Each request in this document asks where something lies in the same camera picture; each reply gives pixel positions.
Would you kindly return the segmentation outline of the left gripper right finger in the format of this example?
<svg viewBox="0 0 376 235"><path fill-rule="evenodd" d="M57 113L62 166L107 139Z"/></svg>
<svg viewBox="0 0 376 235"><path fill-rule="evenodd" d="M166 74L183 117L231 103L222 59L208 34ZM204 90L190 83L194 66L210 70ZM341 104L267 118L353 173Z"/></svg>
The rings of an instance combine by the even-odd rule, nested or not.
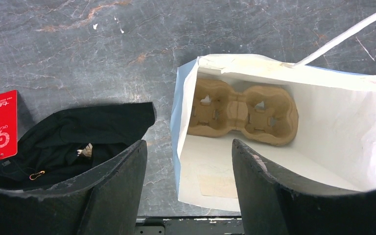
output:
<svg viewBox="0 0 376 235"><path fill-rule="evenodd" d="M232 164L247 235L376 235L376 189L314 181L239 139L232 142Z"/></svg>

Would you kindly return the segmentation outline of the light blue paper bag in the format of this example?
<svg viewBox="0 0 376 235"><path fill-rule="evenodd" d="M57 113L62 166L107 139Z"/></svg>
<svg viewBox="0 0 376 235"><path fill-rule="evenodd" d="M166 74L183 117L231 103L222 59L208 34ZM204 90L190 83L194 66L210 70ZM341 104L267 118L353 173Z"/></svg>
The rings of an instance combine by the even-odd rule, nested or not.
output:
<svg viewBox="0 0 376 235"><path fill-rule="evenodd" d="M170 129L180 202L239 211L232 142L314 181L354 190L376 189L376 75L312 67L310 62L376 21L376 13L298 63L258 54L209 54L177 69ZM236 92L254 85L286 90L296 103L298 131L282 146L246 138L189 135L193 95L200 78L221 80Z"/></svg>

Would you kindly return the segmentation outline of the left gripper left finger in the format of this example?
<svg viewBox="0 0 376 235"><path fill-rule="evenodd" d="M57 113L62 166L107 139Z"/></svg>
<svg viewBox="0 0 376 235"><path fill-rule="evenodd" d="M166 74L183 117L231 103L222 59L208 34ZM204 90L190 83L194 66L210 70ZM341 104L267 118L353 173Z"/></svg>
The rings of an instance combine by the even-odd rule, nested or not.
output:
<svg viewBox="0 0 376 235"><path fill-rule="evenodd" d="M0 235L131 235L147 165L139 140L48 189L0 189Z"/></svg>

